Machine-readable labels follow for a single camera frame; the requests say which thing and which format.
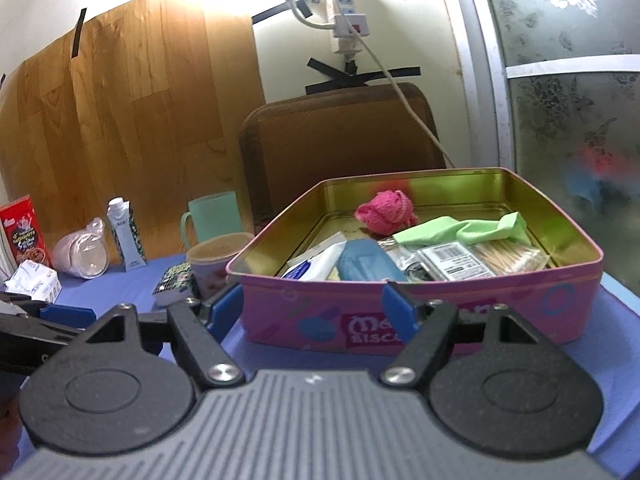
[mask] green cloth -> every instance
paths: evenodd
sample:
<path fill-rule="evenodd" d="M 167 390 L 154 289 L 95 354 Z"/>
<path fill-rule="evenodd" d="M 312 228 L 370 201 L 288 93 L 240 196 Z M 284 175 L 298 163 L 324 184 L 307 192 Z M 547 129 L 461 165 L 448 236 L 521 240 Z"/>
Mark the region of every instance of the green cloth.
<path fill-rule="evenodd" d="M 456 220 L 441 216 L 424 224 L 410 227 L 394 235 L 404 245 L 432 246 L 457 240 L 467 246 L 489 240 L 509 238 L 530 246 L 527 223 L 520 213 L 509 213 L 499 220 Z"/>

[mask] wooden board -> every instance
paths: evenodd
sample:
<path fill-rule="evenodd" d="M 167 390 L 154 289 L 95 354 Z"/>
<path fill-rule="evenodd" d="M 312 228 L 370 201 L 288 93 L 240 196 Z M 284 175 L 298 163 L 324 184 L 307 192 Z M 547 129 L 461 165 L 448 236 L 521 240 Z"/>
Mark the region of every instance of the wooden board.
<path fill-rule="evenodd" d="M 238 148 L 264 104 L 251 18 L 133 0 L 86 22 L 71 59 L 73 36 L 0 92 L 0 171 L 9 199 L 31 195 L 48 246 L 115 196 L 131 200 L 150 258 L 184 250 L 180 216 L 206 194 L 235 190 L 252 229 Z"/>

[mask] cup lid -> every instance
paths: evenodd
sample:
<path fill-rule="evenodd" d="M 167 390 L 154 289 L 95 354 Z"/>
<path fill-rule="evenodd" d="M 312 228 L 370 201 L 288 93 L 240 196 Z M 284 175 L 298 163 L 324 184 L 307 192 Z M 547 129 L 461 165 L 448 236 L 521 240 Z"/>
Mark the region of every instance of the cup lid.
<path fill-rule="evenodd" d="M 78 238 L 70 248 L 71 265 L 84 278 L 100 276 L 109 265 L 107 249 L 92 234 Z"/>
<path fill-rule="evenodd" d="M 216 236 L 193 246 L 187 251 L 186 259 L 191 263 L 211 263 L 238 254 L 254 239 L 251 233 L 231 233 Z"/>

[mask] small snack box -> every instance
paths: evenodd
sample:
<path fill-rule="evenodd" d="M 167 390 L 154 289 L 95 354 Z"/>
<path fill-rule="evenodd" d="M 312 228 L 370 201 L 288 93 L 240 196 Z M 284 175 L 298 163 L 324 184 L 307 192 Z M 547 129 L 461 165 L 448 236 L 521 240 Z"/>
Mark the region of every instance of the small snack box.
<path fill-rule="evenodd" d="M 0 221 L 17 265 L 25 260 L 51 266 L 31 198 L 23 196 L 0 207 Z"/>
<path fill-rule="evenodd" d="M 169 267 L 152 292 L 157 306 L 169 306 L 197 295 L 198 285 L 189 262 Z"/>
<path fill-rule="evenodd" d="M 550 257 L 545 269 L 525 274 L 403 285 L 416 298 L 475 312 L 506 303 L 556 343 L 582 335 L 602 276 L 602 251 L 531 184 L 509 170 L 482 168 L 338 178 L 306 192 L 227 267 L 230 280 L 244 288 L 241 320 L 251 341 L 359 354 L 400 351 L 402 343 L 383 313 L 383 283 L 276 277 L 287 260 L 337 232 L 348 239 L 367 237 L 354 211 L 377 192 L 397 189 L 414 202 L 419 222 L 440 216 L 497 220 L 520 212 L 530 241 Z"/>

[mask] white wall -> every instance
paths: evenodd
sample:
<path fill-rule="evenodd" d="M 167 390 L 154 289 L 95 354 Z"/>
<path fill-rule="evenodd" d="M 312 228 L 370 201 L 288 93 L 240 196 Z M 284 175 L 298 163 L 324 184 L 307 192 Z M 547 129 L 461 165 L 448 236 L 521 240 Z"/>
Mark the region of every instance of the white wall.
<path fill-rule="evenodd" d="M 129 0 L 0 0 L 0 74 L 74 28 L 80 9 L 90 19 Z M 255 14 L 282 0 L 198 0 L 207 6 Z M 388 68 L 420 66 L 417 84 L 433 110 L 442 143 L 458 166 L 470 164 L 469 127 L 460 63 L 444 0 L 356 0 L 366 12 L 369 45 Z M 260 74 L 268 102 L 304 95 L 305 85 L 324 81 L 306 67 L 315 57 L 343 68 L 329 50 L 328 32 L 282 13 L 254 27 Z M 360 72 L 376 70 L 366 53 L 356 58 Z M 0 201 L 6 201 L 4 185 Z"/>

